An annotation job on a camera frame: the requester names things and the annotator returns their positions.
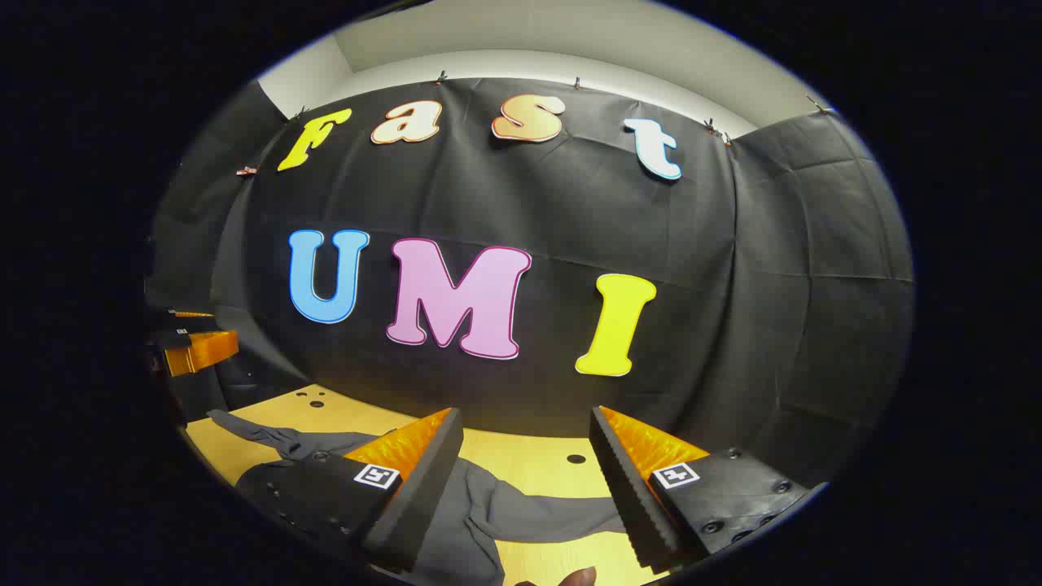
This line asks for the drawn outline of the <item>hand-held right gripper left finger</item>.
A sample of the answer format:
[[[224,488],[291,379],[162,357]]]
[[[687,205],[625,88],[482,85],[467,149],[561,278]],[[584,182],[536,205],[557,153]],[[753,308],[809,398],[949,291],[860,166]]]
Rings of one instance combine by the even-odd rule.
[[[339,562],[414,568],[464,438],[441,409],[359,448],[256,465],[237,482],[265,516]]]

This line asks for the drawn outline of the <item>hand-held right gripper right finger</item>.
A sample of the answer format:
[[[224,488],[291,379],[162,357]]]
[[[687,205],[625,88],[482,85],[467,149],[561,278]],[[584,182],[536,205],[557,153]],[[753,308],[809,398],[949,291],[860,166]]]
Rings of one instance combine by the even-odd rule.
[[[782,522],[814,496],[751,453],[710,453],[596,405],[591,442],[637,560],[655,571],[699,564]]]

